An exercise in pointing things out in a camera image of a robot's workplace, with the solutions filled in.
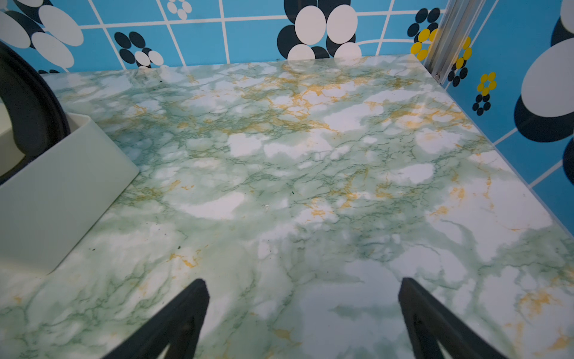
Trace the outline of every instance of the white patch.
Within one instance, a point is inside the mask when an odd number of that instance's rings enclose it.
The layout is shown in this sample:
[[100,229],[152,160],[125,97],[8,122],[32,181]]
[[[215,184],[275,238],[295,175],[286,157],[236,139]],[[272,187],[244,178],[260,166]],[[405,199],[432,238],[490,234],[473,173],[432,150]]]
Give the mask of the white patch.
[[307,45],[315,45],[325,35],[325,15],[317,6],[306,6],[295,19],[295,33]]
[[371,111],[368,105],[361,103],[328,115],[323,121],[334,131],[346,132],[361,129],[362,126],[360,122],[364,117],[380,115],[382,113],[383,108],[380,106],[377,106]]
[[309,168],[309,167],[313,166],[314,163],[315,163],[315,162],[313,162],[313,161],[306,161],[306,162],[301,163],[301,164],[298,166],[298,168],[299,168],[299,169],[306,169],[306,168]]
[[31,7],[39,7],[42,6],[44,0],[20,0],[20,2]]
[[349,150],[351,149],[350,146],[345,145],[345,146],[341,146],[339,148],[336,148],[332,153],[330,158],[332,160],[338,160],[342,155],[344,155],[345,153],[349,152]]
[[38,9],[38,16],[50,34],[70,46],[84,43],[82,30],[70,15],[57,7],[44,5]]
[[395,169],[379,176],[379,178],[397,183],[405,183],[408,180],[413,184],[419,184],[431,178],[434,173],[435,166],[432,163],[420,163]]
[[185,12],[184,9],[179,9],[177,11],[177,16],[179,16],[180,19],[182,19],[182,20],[187,20],[187,13]]
[[162,66],[164,64],[163,56],[161,56],[161,54],[157,51],[151,50],[150,52],[148,52],[148,57],[150,61],[153,62],[155,65]]
[[149,57],[141,51],[136,51],[134,56],[135,56],[136,61],[139,62],[140,65],[147,66],[151,63],[149,61]]
[[355,9],[349,5],[339,5],[329,14],[327,34],[335,44],[344,44],[355,34],[357,24]]
[[18,21],[2,11],[0,11],[0,40],[21,49],[30,46],[30,37],[26,30]]
[[183,1],[181,3],[181,8],[186,12],[186,13],[191,13],[191,4],[187,1]]
[[363,137],[363,142],[372,145],[373,143],[377,142],[377,139],[375,137],[365,136]]
[[261,140],[257,136],[248,137],[244,133],[234,133],[227,139],[230,154],[233,157],[252,155],[261,148]]
[[456,148],[461,135],[443,130],[431,130],[424,128],[414,135],[417,145],[426,153],[439,153]]
[[530,66],[522,81],[522,101],[530,112],[542,117],[574,112],[572,59],[574,38],[569,38],[550,47]]
[[311,130],[309,132],[310,136],[295,146],[278,143],[267,144],[263,146],[265,156],[271,158],[278,153],[284,153],[292,159],[296,159],[303,155],[309,155],[310,153],[330,152],[333,150],[333,147],[321,137],[320,134],[322,132],[321,130]]
[[295,45],[289,50],[287,60],[314,60],[315,53],[308,45],[299,44]]
[[180,204],[183,212],[198,218],[233,219],[233,211],[243,202],[245,194],[233,192],[219,199],[202,204]]
[[170,0],[170,2],[168,2],[168,10],[172,14],[177,13],[177,6],[173,2],[171,2],[171,0]]
[[45,32],[32,34],[32,44],[40,55],[54,65],[63,68],[73,66],[73,56],[70,50],[60,40]]
[[363,53],[359,45],[356,43],[344,43],[335,51],[334,57],[337,59],[357,59],[361,56],[363,56]]
[[560,20],[564,28],[574,33],[574,0],[562,0]]

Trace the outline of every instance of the marble-pattern surface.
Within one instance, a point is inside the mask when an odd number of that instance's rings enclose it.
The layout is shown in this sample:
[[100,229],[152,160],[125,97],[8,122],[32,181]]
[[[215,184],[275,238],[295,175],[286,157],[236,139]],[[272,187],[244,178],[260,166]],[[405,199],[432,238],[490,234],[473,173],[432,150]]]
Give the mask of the marble-pattern surface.
[[412,56],[45,77],[141,173],[50,275],[0,272],[2,358],[98,358],[193,279],[197,358],[412,358],[412,276],[511,358],[574,357],[574,244]]

